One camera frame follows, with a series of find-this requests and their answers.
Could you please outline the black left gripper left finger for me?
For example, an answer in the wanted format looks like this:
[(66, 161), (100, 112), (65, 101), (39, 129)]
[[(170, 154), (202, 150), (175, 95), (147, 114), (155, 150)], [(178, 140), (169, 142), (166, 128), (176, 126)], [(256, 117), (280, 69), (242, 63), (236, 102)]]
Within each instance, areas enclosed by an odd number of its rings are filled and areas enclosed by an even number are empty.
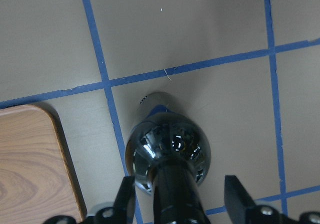
[(113, 207), (118, 224), (133, 223), (136, 209), (136, 189), (133, 176), (123, 178)]

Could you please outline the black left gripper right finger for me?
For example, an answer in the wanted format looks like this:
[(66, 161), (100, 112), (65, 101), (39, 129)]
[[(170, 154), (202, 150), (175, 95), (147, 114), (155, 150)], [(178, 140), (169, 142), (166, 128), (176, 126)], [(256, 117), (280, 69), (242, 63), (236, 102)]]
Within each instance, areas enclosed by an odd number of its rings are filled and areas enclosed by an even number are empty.
[(249, 210), (256, 203), (235, 175), (224, 178), (224, 206), (233, 224), (247, 224)]

